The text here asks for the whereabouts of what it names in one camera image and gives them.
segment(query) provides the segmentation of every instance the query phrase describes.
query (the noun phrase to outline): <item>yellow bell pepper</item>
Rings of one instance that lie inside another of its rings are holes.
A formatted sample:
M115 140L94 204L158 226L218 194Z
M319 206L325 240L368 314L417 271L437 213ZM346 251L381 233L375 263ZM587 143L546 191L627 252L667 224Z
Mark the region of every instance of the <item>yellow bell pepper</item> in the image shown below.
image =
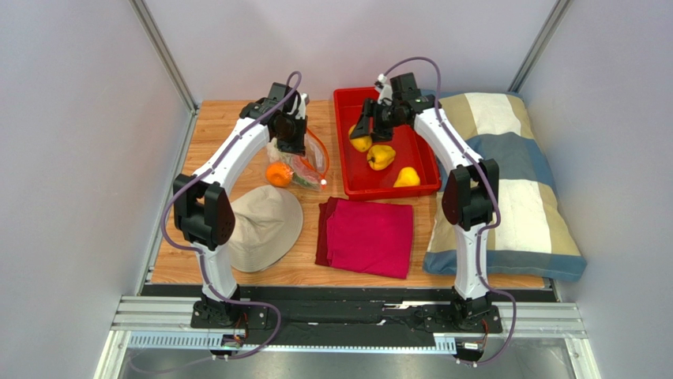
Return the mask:
M349 136L351 133L353 133L353 129L355 129L355 125L351 126L351 129L348 130ZM351 142L355 150L359 152L365 152L371 147L371 136L358 137L353 140L348 138L348 140Z
M376 171L383 170L395 160L395 150L387 144L376 144L367 152L367 162Z
M400 173L397 175L397 180L393 187L409 187L409 186L419 186L420 178L414 167L405 167L400 170Z

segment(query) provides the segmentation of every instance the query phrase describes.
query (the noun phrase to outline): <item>clear plastic bag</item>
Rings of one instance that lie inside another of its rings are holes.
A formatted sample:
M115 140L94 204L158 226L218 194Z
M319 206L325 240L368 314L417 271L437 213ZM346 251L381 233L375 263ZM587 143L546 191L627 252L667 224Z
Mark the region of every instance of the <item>clear plastic bag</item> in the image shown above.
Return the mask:
M325 175L329 169L329 155L327 148L310 130L304 136L306 155L297 156L281 152L276 146L276 138L266 145L266 155L269 164L282 162L292 171L292 182L309 190L322 191L327 186Z

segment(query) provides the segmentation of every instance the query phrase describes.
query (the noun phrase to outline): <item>orange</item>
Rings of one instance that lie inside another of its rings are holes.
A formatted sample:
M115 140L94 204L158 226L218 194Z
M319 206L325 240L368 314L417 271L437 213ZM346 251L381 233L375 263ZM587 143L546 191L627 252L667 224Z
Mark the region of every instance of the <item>orange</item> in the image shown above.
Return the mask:
M266 168L266 180L276 187L287 187L292 181L292 168L283 162L271 163Z

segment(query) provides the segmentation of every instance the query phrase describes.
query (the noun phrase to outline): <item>pillowcase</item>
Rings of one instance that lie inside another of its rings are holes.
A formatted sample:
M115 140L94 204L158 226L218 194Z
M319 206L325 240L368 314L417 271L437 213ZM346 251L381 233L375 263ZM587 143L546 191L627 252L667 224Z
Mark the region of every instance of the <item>pillowcase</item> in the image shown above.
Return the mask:
M510 94L464 93L441 98L446 117L468 145L500 166L499 227L488 232L487 272L577 281L586 268L558 213L554 178L533 136L523 100ZM437 193L434 229L423 270L456 275L456 238Z

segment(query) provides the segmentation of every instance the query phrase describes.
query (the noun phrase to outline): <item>metal floor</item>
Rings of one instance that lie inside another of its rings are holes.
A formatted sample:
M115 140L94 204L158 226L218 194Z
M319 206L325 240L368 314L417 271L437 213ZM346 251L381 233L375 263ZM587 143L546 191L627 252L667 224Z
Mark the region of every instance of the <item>metal floor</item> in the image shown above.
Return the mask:
M485 357L494 354L501 339L490 339ZM208 356L207 351L129 349L127 359L143 370L164 370ZM125 364L119 378L153 377L138 373ZM403 355L362 353L262 352L240 361L204 362L162 378L292 378L356 379L377 377L410 378L575 378L563 339L513 340L500 359L490 365L471 368L457 365L447 355Z

